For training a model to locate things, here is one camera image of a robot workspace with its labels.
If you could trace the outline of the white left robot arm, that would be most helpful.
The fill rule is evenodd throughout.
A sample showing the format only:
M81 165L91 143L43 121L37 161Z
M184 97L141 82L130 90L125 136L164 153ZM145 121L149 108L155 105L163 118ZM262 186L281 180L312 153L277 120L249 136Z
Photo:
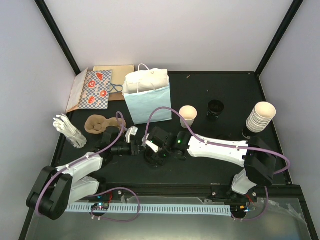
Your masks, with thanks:
M137 131L134 126L127 131L108 127L92 152L63 166L44 167L26 199L26 206L39 215L57 220L79 200L103 201L106 196L112 198L115 191L126 191L123 187L108 190L106 180L96 172L106 167L114 156L137 156L140 143L130 139Z

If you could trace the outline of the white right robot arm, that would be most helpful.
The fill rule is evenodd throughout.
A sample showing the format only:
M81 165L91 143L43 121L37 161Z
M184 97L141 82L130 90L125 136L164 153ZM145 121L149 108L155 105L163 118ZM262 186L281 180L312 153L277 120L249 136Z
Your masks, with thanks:
M189 155L241 167L242 170L233 177L227 189L228 198L234 202L240 201L256 186L269 187L273 184L277 158L259 138L228 141L207 138L189 131L173 135L155 127L144 136L142 142L146 148L145 158L155 165L162 164L165 158L184 161Z

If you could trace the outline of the light blue paper bag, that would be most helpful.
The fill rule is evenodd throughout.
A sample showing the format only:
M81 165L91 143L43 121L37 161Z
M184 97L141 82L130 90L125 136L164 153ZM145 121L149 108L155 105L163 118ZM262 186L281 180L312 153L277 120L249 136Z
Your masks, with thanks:
M135 125L146 124L159 107L171 107L167 69L138 69L125 76L122 95Z

